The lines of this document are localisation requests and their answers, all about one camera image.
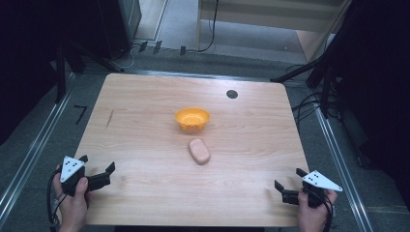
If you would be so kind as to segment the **black metal stand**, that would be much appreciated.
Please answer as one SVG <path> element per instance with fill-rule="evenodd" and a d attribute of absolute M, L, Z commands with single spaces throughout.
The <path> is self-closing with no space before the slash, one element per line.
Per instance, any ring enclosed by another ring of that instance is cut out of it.
<path fill-rule="evenodd" d="M 66 64 L 74 73 L 82 73 L 85 65 L 80 57 L 75 43 L 61 39 L 56 49 L 56 74 L 57 74 L 57 97 L 55 102 L 59 103 L 66 95 Z"/>

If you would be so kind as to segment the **metal floor rail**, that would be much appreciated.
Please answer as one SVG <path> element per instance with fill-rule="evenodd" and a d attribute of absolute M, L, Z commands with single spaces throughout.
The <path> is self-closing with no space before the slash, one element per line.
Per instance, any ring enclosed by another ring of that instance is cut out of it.
<path fill-rule="evenodd" d="M 66 80 L 67 93 L 62 100 L 55 102 L 57 89 L 52 88 L 0 146 L 0 228 L 36 167 L 76 82 L 77 74 L 71 72 Z"/>
<path fill-rule="evenodd" d="M 235 80 L 235 81 L 252 81 L 252 82 L 271 82 L 269 77 L 248 77 L 248 76 L 234 76 L 223 74 L 206 74 L 206 73 L 188 73 L 188 72 L 162 72 L 162 71 L 128 71 L 128 74 L 140 75 L 157 75 L 157 76 L 173 76 L 173 77 L 192 77 L 192 78 L 206 78 L 206 79 L 221 79 L 221 80 Z"/>
<path fill-rule="evenodd" d="M 316 109 L 315 114 L 330 149 L 338 176 L 360 232 L 374 232 L 366 207 L 351 177 L 330 122 L 325 118 L 320 109 Z"/>

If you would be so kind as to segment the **pink oval soap bar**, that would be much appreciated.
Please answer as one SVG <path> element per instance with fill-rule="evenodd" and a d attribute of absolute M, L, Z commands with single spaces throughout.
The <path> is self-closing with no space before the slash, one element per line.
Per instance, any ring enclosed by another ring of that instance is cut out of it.
<path fill-rule="evenodd" d="M 210 160 L 211 154 L 202 139 L 195 138 L 189 143 L 192 158 L 197 164 L 205 164 Z"/>

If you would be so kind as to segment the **black tripod stand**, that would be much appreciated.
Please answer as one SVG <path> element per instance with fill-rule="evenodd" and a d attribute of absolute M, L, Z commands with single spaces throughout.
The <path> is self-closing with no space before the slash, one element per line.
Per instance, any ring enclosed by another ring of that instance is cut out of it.
<path fill-rule="evenodd" d="M 325 49 L 325 51 L 315 60 L 302 65 L 300 68 L 286 73 L 280 77 L 273 77 L 270 79 L 274 83 L 283 83 L 287 80 L 296 77 L 302 73 L 310 71 L 310 75 L 306 80 L 306 85 L 308 88 L 316 88 L 320 83 L 323 83 L 321 98 L 319 100 L 319 108 L 323 116 L 328 119 L 330 103 L 330 89 L 332 79 L 335 77 L 334 68 L 332 66 L 332 59 L 337 53 L 337 42 L 332 41 L 330 45 Z"/>

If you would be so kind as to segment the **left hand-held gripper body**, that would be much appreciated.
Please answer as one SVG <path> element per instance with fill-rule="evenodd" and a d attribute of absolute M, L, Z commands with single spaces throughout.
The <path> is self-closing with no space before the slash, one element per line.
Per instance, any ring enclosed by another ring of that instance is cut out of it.
<path fill-rule="evenodd" d="M 79 180 L 85 176 L 85 163 L 79 159 L 64 157 L 60 183 L 65 194 L 75 196 L 76 186 Z"/>

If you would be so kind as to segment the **person's left hand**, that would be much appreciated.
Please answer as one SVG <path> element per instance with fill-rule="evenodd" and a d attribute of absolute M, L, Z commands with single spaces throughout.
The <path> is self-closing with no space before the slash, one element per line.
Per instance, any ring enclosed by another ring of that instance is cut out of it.
<path fill-rule="evenodd" d="M 85 193 L 88 188 L 88 180 L 81 178 L 76 185 L 74 197 L 67 196 L 66 198 L 60 196 L 62 193 L 60 174 L 53 178 L 52 184 L 58 199 L 61 201 L 59 209 L 62 219 L 58 232 L 81 232 L 86 225 L 87 218 Z"/>

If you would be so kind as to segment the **light wooden shelf unit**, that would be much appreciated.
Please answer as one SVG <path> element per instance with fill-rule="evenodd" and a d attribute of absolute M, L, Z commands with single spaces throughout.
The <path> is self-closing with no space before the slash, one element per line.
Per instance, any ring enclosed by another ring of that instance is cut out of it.
<path fill-rule="evenodd" d="M 322 54 L 336 33 L 352 0 L 197 0 L 197 31 L 202 19 L 292 29 L 308 62 Z"/>

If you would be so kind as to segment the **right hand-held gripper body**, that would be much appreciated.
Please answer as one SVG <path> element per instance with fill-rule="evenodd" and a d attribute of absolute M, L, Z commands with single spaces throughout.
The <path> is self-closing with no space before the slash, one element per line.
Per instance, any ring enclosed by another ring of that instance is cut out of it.
<path fill-rule="evenodd" d="M 311 208 L 320 206 L 326 198 L 326 189 L 343 191 L 343 188 L 323 174 L 314 170 L 302 178 L 303 192 L 308 196 L 308 205 Z"/>

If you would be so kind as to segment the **dark cabinet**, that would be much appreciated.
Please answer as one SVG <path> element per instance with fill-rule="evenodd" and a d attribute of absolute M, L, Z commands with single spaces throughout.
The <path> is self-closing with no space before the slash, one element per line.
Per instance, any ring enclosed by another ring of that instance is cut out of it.
<path fill-rule="evenodd" d="M 139 0 L 97 0 L 102 19 L 102 56 L 112 59 L 129 51 L 142 13 Z"/>

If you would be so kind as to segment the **yellow plastic bowl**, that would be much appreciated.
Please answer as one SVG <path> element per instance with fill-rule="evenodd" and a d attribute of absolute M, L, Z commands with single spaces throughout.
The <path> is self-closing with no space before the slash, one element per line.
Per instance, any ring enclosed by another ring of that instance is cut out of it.
<path fill-rule="evenodd" d="M 175 120 L 183 131 L 203 130 L 210 118 L 207 110 L 198 107 L 183 108 L 175 114 Z"/>

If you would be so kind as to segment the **person's right hand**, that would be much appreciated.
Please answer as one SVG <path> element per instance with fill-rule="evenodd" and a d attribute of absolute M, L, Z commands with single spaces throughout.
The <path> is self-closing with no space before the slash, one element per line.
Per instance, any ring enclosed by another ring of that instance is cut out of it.
<path fill-rule="evenodd" d="M 328 212 L 331 205 L 337 200 L 337 193 L 327 189 L 328 200 L 326 204 L 321 204 L 313 209 L 308 205 L 308 195 L 302 190 L 299 191 L 299 208 L 297 214 L 299 232 L 322 232 L 327 222 Z"/>

